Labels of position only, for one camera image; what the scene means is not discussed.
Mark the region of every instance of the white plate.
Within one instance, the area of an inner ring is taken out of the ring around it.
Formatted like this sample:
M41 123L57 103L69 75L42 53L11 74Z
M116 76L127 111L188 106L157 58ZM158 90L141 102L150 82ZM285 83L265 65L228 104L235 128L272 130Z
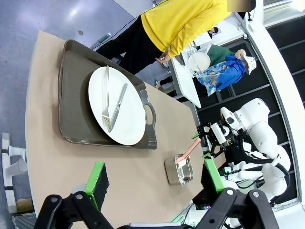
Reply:
M199 66L201 71L204 71L210 66L211 60L210 57L204 52L196 52L190 56L189 64L192 70L199 72L197 66Z
M108 111L110 119L113 117L124 83L128 84L116 123L109 133L102 121L102 112L106 107L105 93L102 91L102 80L105 80L105 74L106 67L98 68L89 81L88 94L94 117L103 131L114 141L127 146L134 145L142 139L146 126L145 110L140 96L133 84L121 72L109 68Z

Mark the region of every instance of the pink utensil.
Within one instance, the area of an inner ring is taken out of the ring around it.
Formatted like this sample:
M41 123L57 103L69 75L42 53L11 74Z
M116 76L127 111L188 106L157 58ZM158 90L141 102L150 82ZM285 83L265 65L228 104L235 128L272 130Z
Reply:
M197 138L196 141L188 148L188 150L176 160L176 165L178 168L181 168L182 166L186 165L186 158L187 156L195 149L195 147L201 142L200 138Z

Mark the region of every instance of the metal container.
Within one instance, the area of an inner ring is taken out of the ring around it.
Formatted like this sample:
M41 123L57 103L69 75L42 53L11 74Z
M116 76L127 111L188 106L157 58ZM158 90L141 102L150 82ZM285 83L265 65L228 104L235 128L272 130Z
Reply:
M168 183L170 185L186 185L194 178L190 156L186 158L186 164L177 168L176 160L183 154L169 158L164 162Z

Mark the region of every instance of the table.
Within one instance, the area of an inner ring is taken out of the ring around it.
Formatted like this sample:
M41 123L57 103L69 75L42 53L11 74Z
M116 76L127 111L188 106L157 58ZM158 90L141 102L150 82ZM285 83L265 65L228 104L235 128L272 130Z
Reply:
M191 154L194 180L170 186L164 160L193 143L196 125L191 110L146 84L156 111L156 150L71 144L58 128L58 71L65 41L39 32L29 75L26 107L26 149L30 187L38 214L50 194L67 197L86 183L96 161L106 163L110 186L102 213L117 228L129 222L171 221L201 190L203 153ZM73 228L85 228L82 222Z
M177 93L175 98L178 99L184 96L198 108L201 108L200 100L190 72L187 71L186 67L181 65L176 58L172 58L168 64Z

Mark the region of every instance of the knife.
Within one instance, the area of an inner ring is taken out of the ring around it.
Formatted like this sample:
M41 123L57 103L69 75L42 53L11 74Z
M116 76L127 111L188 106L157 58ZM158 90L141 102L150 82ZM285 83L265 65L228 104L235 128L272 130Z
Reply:
M123 100L123 97L125 95L125 91L126 91L126 88L127 88L127 83L125 83L122 87L122 90L121 90L121 94L119 96L119 100L118 100L118 103L115 107L115 110L114 110L114 113L113 113L113 117L112 117L112 120L111 120L111 128L109 130L109 132L112 131L114 125L115 125L115 122L116 122L116 118L118 117L118 114L119 114L119 111L120 111L120 107L121 107L121 103L122 103L122 100Z

